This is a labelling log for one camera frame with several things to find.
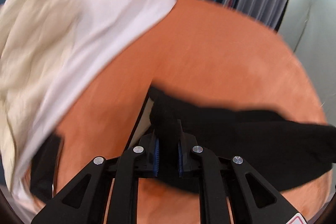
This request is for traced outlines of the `black pants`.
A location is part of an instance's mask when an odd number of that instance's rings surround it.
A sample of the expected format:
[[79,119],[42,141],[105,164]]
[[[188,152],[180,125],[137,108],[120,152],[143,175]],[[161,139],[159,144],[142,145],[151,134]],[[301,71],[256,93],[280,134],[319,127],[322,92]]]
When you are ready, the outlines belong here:
[[181,175],[181,133],[217,156],[240,156],[277,190],[319,178],[335,163],[335,127],[288,121],[269,110],[198,107],[149,88],[150,123],[158,138],[155,173],[172,182]]

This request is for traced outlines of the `dark smartphone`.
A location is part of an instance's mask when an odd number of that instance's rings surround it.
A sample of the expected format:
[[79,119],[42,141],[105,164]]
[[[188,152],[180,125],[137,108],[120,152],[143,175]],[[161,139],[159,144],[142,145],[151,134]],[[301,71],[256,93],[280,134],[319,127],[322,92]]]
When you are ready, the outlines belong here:
[[62,149],[63,139],[56,134],[51,134],[32,159],[30,192],[44,203],[51,200],[56,193]]

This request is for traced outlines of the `orange plush bed blanket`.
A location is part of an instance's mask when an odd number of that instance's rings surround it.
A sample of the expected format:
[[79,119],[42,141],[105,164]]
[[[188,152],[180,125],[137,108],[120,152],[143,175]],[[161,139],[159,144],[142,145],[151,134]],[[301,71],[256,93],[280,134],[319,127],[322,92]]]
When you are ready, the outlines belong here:
[[326,121],[309,77],[280,36],[209,1],[177,0],[66,107],[55,126],[64,140],[57,190],[94,157],[122,154],[150,85],[197,106]]

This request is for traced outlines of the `white wardrobe door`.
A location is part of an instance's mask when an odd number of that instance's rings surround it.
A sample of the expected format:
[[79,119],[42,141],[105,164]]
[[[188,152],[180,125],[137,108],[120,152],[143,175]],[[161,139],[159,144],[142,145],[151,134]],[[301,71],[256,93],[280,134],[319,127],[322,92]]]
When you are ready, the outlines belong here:
[[309,19],[309,12],[310,0],[288,0],[278,34],[292,51],[298,47]]

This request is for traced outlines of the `cream quilted comforter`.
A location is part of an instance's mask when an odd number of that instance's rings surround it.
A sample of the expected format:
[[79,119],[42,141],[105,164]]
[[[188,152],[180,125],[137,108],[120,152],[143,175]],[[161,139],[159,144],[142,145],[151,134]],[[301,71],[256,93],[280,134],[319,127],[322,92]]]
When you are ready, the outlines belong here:
[[81,0],[1,7],[1,157],[8,187],[42,100],[75,41]]

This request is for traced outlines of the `white bed sheet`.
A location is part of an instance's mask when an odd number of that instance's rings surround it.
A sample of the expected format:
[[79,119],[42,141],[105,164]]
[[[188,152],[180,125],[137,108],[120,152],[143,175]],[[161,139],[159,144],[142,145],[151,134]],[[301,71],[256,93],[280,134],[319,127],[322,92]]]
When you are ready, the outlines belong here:
[[33,156],[63,117],[66,107],[104,65],[167,16],[176,1],[81,0],[73,47],[42,100],[15,167],[13,184],[8,187],[16,200],[33,206],[23,179]]

